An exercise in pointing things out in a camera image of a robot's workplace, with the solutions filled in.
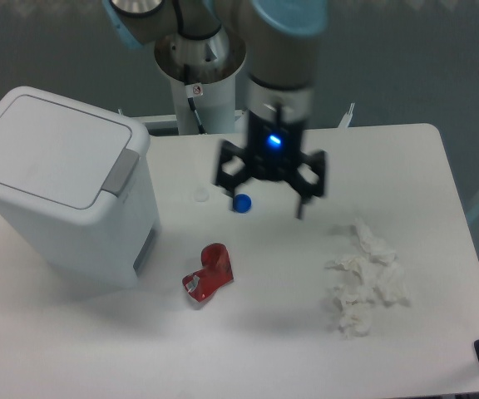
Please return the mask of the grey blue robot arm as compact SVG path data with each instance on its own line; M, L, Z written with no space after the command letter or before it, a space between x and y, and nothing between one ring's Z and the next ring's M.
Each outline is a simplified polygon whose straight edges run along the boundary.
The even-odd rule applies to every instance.
M324 1L106 1L121 39L153 44L156 62L185 85L249 74L246 144L220 145L215 184L234 195L248 180L284 182L307 204L325 194L328 157L305 154Z

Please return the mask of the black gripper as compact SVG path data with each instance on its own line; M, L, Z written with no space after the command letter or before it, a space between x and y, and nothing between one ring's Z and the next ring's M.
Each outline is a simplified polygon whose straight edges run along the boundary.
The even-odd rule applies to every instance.
M301 151L306 119L286 122L282 106L269 119L248 111L247 144L238 147L222 140L218 145L214 185L230 198L251 177L273 182L285 181L299 195L296 218L302 219L304 206L326 191L328 156L324 150Z

